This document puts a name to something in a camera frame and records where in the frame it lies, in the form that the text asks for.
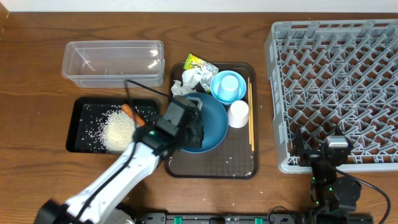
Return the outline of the dark blue plate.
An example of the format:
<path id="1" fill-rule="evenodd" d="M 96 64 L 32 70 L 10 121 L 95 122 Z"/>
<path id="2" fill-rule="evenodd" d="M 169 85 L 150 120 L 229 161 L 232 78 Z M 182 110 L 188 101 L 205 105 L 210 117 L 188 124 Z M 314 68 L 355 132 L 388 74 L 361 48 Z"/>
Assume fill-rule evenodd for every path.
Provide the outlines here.
<path id="1" fill-rule="evenodd" d="M 228 115 L 224 105 L 215 97 L 206 93 L 189 93 L 184 97 L 198 98 L 202 102 L 201 118 L 204 127 L 204 138 L 201 148 L 183 147 L 190 153 L 208 152 L 217 147 L 228 132 Z"/>

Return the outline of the white tissue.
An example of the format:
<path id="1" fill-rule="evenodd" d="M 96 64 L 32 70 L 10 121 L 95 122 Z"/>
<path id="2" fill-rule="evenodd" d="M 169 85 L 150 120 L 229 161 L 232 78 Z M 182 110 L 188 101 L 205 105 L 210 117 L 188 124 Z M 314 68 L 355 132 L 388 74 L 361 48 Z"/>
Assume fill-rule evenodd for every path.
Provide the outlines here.
<path id="1" fill-rule="evenodd" d="M 182 74 L 183 86 L 188 86 L 194 89 L 196 85 L 200 82 L 203 71 L 200 68 L 192 68 L 186 70 Z"/>
<path id="2" fill-rule="evenodd" d="M 189 93 L 194 93 L 196 90 L 192 89 L 189 85 L 183 84 L 179 80 L 174 80 L 174 84 L 171 87 L 173 96 L 183 96 Z"/>

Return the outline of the orange carrot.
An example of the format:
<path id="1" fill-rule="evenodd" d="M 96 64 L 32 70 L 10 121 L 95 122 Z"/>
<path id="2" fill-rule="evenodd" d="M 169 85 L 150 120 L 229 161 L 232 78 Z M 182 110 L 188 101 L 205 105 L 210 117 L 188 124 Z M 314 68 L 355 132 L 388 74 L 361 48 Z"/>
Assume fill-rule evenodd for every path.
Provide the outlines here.
<path id="1" fill-rule="evenodd" d="M 128 104 L 122 105 L 122 111 L 133 119 L 137 125 L 144 126 L 146 122 Z"/>

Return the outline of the green snack wrapper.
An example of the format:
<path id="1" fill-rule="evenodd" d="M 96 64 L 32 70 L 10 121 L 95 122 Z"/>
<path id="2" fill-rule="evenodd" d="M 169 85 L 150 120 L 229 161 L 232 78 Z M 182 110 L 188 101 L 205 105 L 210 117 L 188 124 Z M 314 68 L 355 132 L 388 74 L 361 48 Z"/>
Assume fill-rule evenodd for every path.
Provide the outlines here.
<path id="1" fill-rule="evenodd" d="M 186 71 L 192 68 L 200 68 L 203 71 L 199 84 L 206 93 L 209 93 L 211 91 L 211 82 L 214 76 L 219 72 L 219 68 L 193 54 L 189 54 L 183 69 Z"/>

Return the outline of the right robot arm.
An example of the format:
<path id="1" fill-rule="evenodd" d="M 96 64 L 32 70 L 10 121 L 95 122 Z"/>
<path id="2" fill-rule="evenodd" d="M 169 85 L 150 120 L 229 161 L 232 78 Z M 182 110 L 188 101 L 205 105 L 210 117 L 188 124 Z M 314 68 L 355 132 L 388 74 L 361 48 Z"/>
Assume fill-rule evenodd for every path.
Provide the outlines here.
<path id="1" fill-rule="evenodd" d="M 315 208 L 300 214 L 298 223 L 349 223 L 349 215 L 356 210 L 361 184 L 352 178 L 338 177 L 337 167 L 348 160 L 353 145 L 339 127 L 314 149 L 305 145 L 302 130 L 293 141 L 293 154 L 300 158 L 299 166 L 312 169 L 310 198 Z"/>

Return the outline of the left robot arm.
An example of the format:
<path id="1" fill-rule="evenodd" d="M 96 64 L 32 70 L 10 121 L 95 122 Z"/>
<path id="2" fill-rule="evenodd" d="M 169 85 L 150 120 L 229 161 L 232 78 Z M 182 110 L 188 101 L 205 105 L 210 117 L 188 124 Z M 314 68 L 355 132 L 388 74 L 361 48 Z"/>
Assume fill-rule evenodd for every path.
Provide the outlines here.
<path id="1" fill-rule="evenodd" d="M 153 125 L 136 128 L 133 140 L 116 162 L 79 194 L 59 205 L 48 200 L 35 223 L 104 223 L 121 200 L 161 161 L 185 146 L 201 147 L 204 127 L 202 102 L 175 96 Z"/>

